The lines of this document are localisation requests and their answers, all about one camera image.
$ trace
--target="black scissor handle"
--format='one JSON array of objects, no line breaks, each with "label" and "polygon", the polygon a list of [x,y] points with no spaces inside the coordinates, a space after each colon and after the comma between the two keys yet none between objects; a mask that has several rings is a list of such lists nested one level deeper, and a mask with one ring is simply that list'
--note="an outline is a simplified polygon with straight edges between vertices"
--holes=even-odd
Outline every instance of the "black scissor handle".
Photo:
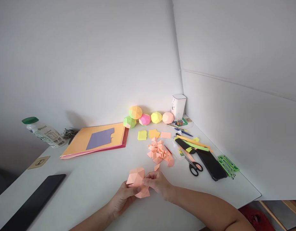
[{"label": "black scissor handle", "polygon": [[201,164],[197,163],[197,162],[193,162],[193,165],[195,165],[197,167],[197,170],[202,172],[203,171],[203,168],[201,166]]},{"label": "black scissor handle", "polygon": [[198,170],[197,170],[196,168],[194,168],[191,164],[190,164],[190,171],[191,171],[191,173],[192,173],[194,176],[199,176],[199,172],[198,172]]}]

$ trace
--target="floor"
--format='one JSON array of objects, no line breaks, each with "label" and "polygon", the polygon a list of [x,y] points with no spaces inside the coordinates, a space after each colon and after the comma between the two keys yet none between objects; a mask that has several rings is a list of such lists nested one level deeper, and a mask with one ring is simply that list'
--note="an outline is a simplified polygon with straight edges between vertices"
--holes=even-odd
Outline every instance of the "floor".
[{"label": "floor", "polygon": [[15,180],[15,176],[0,169],[0,194],[2,194]]},{"label": "floor", "polygon": [[[275,214],[275,216],[280,220],[287,230],[296,227],[296,215],[282,201],[264,201],[264,203]],[[276,221],[258,201],[253,201],[249,205],[256,210],[262,211],[276,231],[283,231],[283,229],[276,223]]]}]

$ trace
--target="wooden coaster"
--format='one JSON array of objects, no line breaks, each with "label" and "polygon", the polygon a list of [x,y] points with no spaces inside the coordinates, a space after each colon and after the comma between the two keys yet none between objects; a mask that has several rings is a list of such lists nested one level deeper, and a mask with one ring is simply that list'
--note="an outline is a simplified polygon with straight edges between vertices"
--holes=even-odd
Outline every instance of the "wooden coaster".
[{"label": "wooden coaster", "polygon": [[33,168],[41,167],[42,165],[45,164],[45,162],[47,162],[47,160],[50,157],[51,156],[47,156],[47,157],[40,157],[40,158],[36,159],[35,162],[33,162],[32,165],[30,165],[30,167],[28,169],[33,169]]}]

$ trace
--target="purple paper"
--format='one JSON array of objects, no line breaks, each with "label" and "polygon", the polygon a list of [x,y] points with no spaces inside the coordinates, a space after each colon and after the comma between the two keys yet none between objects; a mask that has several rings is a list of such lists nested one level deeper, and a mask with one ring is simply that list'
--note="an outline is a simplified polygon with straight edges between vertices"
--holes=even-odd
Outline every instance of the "purple paper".
[{"label": "purple paper", "polygon": [[86,150],[109,144],[112,141],[110,137],[114,133],[114,128],[110,128],[101,132],[92,133]]}]

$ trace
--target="plastic bottle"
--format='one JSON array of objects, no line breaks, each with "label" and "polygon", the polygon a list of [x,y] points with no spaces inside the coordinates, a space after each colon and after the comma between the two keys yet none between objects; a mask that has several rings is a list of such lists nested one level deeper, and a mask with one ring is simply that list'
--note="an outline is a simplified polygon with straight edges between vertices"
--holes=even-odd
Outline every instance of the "plastic bottle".
[{"label": "plastic bottle", "polygon": [[59,148],[65,145],[66,140],[51,126],[39,121],[37,117],[28,117],[22,120],[27,129],[43,142],[52,148]]}]

